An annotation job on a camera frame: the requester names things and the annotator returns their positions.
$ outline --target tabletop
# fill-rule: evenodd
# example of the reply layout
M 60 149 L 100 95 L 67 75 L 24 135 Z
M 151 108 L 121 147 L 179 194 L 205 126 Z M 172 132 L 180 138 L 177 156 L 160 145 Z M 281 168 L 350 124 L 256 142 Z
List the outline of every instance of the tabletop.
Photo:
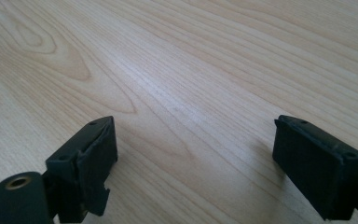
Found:
M 115 118 L 84 223 L 324 223 L 271 157 L 281 114 L 358 149 L 358 1 L 0 1 L 0 181 Z

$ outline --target wooden table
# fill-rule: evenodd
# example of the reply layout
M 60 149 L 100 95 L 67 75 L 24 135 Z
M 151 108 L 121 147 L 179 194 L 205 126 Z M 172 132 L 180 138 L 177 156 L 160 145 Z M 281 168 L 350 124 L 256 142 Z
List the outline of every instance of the wooden table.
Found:
M 280 114 L 358 148 L 358 1 L 0 1 L 0 181 L 115 117 L 84 223 L 324 223 L 271 158 Z

